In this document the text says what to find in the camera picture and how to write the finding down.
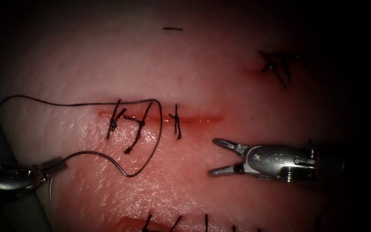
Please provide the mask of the left arm needle driver jaw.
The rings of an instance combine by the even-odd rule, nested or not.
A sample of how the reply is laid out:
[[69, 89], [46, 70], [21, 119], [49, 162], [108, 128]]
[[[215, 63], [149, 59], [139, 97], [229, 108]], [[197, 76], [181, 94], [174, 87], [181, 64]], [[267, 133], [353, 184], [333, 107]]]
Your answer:
[[52, 158], [40, 165], [41, 179], [50, 179], [67, 169], [67, 164], [61, 157]]

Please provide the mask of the right arm needle driver jaw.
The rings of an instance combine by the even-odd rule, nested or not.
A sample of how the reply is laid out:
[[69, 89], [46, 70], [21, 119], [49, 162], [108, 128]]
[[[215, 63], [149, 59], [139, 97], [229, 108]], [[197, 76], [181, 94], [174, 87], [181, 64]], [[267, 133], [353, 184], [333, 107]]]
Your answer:
[[249, 145], [236, 143], [230, 140], [225, 140], [221, 138], [214, 138], [212, 142], [222, 148], [233, 151], [240, 156], [243, 156], [244, 153], [249, 149]]
[[208, 171], [208, 175], [213, 177], [228, 176], [234, 174], [245, 174], [245, 168], [243, 163], [237, 163], [230, 166], [215, 168]]

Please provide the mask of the right arm needle driver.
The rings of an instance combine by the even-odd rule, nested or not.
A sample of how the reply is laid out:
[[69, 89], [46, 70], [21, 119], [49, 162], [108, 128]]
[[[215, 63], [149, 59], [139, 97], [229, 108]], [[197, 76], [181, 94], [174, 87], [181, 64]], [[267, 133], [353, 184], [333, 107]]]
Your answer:
[[265, 180], [315, 181], [316, 154], [280, 144], [254, 146], [244, 153], [242, 171]]

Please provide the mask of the left arm needle driver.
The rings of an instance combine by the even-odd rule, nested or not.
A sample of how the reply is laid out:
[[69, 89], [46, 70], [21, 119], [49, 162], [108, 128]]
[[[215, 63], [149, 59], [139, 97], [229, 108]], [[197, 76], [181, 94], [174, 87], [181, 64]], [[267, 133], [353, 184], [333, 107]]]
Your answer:
[[41, 176], [32, 166], [0, 162], [0, 193], [20, 193], [36, 190]]

